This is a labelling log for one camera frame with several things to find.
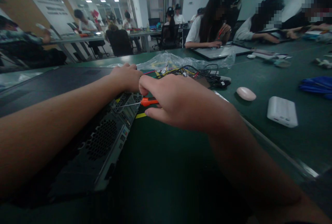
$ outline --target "screwdriver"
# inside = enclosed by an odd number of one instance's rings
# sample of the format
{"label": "screwdriver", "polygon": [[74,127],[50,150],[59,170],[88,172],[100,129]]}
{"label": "screwdriver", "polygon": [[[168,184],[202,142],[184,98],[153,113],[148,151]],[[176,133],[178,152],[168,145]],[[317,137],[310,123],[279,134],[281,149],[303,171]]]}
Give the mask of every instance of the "screwdriver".
{"label": "screwdriver", "polygon": [[113,109],[117,109],[117,108],[122,108],[122,107],[126,107],[126,106],[132,106],[132,105],[143,105],[144,107],[147,107],[149,105],[154,105],[154,104],[159,104],[158,100],[156,100],[155,97],[152,98],[143,98],[140,102],[135,103],[135,104],[131,104],[131,105],[125,105],[125,106],[119,106]]}

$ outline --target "table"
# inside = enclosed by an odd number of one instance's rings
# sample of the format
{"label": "table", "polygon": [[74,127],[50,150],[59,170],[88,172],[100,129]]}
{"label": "table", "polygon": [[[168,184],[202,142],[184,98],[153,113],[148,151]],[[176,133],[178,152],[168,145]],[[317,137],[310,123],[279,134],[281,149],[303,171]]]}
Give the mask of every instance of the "table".
{"label": "table", "polygon": [[[231,69],[219,70],[221,75],[232,78],[232,84],[218,92],[272,142],[268,143],[254,132],[258,142],[281,168],[301,184],[332,166],[329,131],[332,126],[331,102],[297,89],[298,83],[304,78],[331,76],[332,70],[324,70],[311,64],[311,61],[330,51],[332,45],[298,40],[278,45],[257,44],[256,47],[288,53],[293,56],[289,60],[291,67],[281,69],[265,64],[259,58],[250,60],[245,55],[238,56]],[[163,52],[69,66],[99,67],[124,62],[138,64]],[[168,52],[202,59],[186,49]],[[237,97],[235,91],[240,86],[250,88],[257,99],[247,102]],[[296,103],[298,127],[286,128],[267,119],[267,103],[271,96]],[[179,130],[143,117],[134,121],[115,174],[105,192],[36,209],[29,215],[11,206],[6,206],[3,211],[7,215],[11,212],[17,218],[23,216],[28,219],[33,216],[41,223],[54,215],[54,211],[58,212],[58,223],[89,223],[89,218],[114,221],[117,217],[125,218],[127,223],[216,223],[222,221],[220,201],[225,198],[225,192],[220,185],[223,184],[224,178],[205,134]]]}
{"label": "table", "polygon": [[149,46],[149,40],[148,40],[148,36],[149,35],[159,35],[161,34],[161,31],[150,31],[150,32],[146,32],[146,31],[138,31],[138,32],[133,32],[128,34],[129,37],[138,37],[141,36],[142,37],[142,41],[144,42],[144,46],[146,49],[146,52],[149,53],[150,52],[150,46]]}
{"label": "table", "polygon": [[81,46],[83,47],[84,51],[86,52],[86,54],[88,56],[90,56],[90,52],[86,48],[86,45],[85,45],[84,42],[89,42],[89,41],[103,41],[103,40],[104,40],[104,36],[102,34],[100,36],[92,36],[92,37],[80,37],[79,35],[76,35],[76,36],[70,36],[70,37],[64,38],[62,40],[51,41],[48,45],[58,45],[60,47],[60,49],[65,53],[65,55],[67,56],[67,58],[72,63],[76,63],[76,59],[67,50],[67,48],[65,47],[65,44],[70,43],[73,46],[73,48],[75,49],[75,51],[77,52],[77,54],[80,56],[80,58],[83,61],[86,61],[86,58],[84,57],[84,55],[82,54],[82,52],[80,51],[80,49],[77,47],[76,43],[79,42],[81,44]]}

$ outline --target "pink mouse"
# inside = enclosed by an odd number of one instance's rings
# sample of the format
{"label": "pink mouse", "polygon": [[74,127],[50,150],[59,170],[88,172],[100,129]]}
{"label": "pink mouse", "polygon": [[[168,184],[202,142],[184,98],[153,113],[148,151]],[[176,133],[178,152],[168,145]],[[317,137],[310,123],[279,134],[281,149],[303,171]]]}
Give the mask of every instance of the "pink mouse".
{"label": "pink mouse", "polygon": [[238,95],[247,101],[253,101],[256,99],[256,95],[248,88],[246,87],[239,87],[236,92]]}

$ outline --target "orange screwdriver handle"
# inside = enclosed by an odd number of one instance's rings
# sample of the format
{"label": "orange screwdriver handle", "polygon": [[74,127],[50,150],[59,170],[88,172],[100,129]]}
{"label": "orange screwdriver handle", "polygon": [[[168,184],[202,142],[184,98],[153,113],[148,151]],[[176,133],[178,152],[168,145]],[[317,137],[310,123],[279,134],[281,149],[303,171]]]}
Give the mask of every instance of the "orange screwdriver handle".
{"label": "orange screwdriver handle", "polygon": [[158,100],[156,100],[155,97],[152,97],[152,98],[143,98],[141,100],[141,105],[143,105],[144,107],[147,107],[147,106],[153,105],[153,104],[159,104]]}

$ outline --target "poster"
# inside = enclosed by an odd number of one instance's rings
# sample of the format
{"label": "poster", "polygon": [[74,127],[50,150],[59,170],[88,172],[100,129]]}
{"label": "poster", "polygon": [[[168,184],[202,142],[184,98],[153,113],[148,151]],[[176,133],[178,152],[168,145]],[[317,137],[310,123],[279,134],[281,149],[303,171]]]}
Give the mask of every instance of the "poster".
{"label": "poster", "polygon": [[67,23],[74,22],[66,5],[62,0],[33,0],[48,22],[61,34],[71,33]]}

